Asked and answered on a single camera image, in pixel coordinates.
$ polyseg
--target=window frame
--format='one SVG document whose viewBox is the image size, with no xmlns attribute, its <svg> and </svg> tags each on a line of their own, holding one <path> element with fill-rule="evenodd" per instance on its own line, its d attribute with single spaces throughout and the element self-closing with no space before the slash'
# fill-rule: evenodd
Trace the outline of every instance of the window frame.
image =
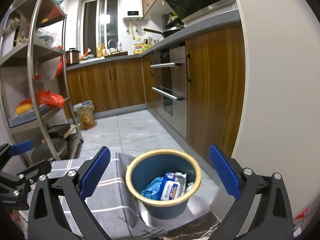
<svg viewBox="0 0 320 240">
<path fill-rule="evenodd" d="M 81 52 L 81 55 L 84 54 L 84 47 L 83 47 L 83 23 L 84 23 L 84 7 L 85 7 L 85 4 L 88 3 L 88 2 L 93 2 L 93 1 L 97 1 L 97 12 L 96 12 L 96 48 L 98 46 L 98 43 L 99 43 L 99 15 L 100 15 L 100 1 L 101 0 L 86 0 L 86 1 L 83 1 L 82 2 L 82 9 L 81 9 L 81 22 L 80 22 L 80 52 Z M 107 3 L 108 3 L 108 0 L 105 0 L 105 14 L 107 14 Z M 117 3 L 118 3 L 118 7 L 117 7 L 117 11 L 118 11 L 118 24 L 117 24 L 117 31 L 118 31 L 118 40 L 120 41 L 120 30 L 119 30 L 119 3 L 120 3 L 120 0 L 117 0 Z M 107 25 L 104 26 L 104 37 L 105 37 L 105 41 L 107 40 Z"/>
</svg>

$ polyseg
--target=window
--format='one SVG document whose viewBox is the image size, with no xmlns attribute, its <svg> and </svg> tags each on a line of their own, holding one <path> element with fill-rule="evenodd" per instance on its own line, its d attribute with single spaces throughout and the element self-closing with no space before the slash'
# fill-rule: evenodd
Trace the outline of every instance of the window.
<svg viewBox="0 0 320 240">
<path fill-rule="evenodd" d="M 118 44 L 118 0 L 89 0 L 82 5 L 81 53 L 91 49 L 96 54 L 98 43 L 106 48 Z"/>
</svg>

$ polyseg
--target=blue gripper pad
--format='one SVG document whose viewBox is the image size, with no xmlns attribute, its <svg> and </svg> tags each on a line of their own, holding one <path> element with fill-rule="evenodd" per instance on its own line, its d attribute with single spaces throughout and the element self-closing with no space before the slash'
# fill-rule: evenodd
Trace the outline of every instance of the blue gripper pad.
<svg viewBox="0 0 320 240">
<path fill-rule="evenodd" d="M 79 195 L 83 201 L 87 197 L 92 196 L 103 173 L 110 163 L 110 159 L 110 150 L 105 147 L 92 163 L 87 173 L 83 176 L 81 180 L 81 191 L 79 192 Z"/>
<path fill-rule="evenodd" d="M 241 194 L 239 178 L 230 167 L 222 151 L 215 144 L 209 148 L 209 159 L 218 173 L 228 195 L 238 199 Z"/>
<path fill-rule="evenodd" d="M 10 146 L 9 154 L 12 156 L 23 154 L 27 151 L 32 150 L 33 142 L 32 141 L 25 141 L 19 144 L 13 144 Z"/>
</svg>

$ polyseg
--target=faucet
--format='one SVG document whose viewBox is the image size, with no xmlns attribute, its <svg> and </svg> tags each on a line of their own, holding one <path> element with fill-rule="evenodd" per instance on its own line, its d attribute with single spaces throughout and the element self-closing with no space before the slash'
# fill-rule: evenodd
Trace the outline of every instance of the faucet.
<svg viewBox="0 0 320 240">
<path fill-rule="evenodd" d="M 117 43 L 113 39 L 110 39 L 108 42 L 108 48 L 109 48 L 110 54 L 112 54 L 111 49 L 110 49 L 110 41 L 113 41 L 115 43 L 115 45 L 116 45 L 115 49 L 117 49 L 117 51 L 120 52 L 118 49 Z"/>
</svg>

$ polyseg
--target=oven handle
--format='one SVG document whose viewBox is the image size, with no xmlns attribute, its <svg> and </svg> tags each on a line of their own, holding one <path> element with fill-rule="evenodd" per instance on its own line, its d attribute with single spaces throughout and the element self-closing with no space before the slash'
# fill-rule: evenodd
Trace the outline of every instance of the oven handle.
<svg viewBox="0 0 320 240">
<path fill-rule="evenodd" d="M 173 101 L 181 101 L 181 100 L 184 100 L 184 97 L 175 97 L 175 96 L 173 96 L 173 95 L 170 95 L 170 94 L 168 94 L 168 93 L 166 93 L 166 92 L 164 92 L 164 91 L 162 91 L 161 89 L 159 89 L 159 88 L 156 88 L 156 87 L 152 87 L 152 90 L 153 91 L 155 91 L 155 92 L 157 92 L 157 93 L 159 93 L 159 94 L 161 94 L 161 95 L 163 95 L 163 96 L 165 96 L 165 97 L 168 97 L 168 98 L 170 98 L 170 99 L 172 99 Z"/>
<path fill-rule="evenodd" d="M 150 68 L 175 67 L 175 66 L 181 66 L 181 65 L 182 65 L 181 63 L 170 62 L 170 63 L 152 64 L 150 65 Z"/>
</svg>

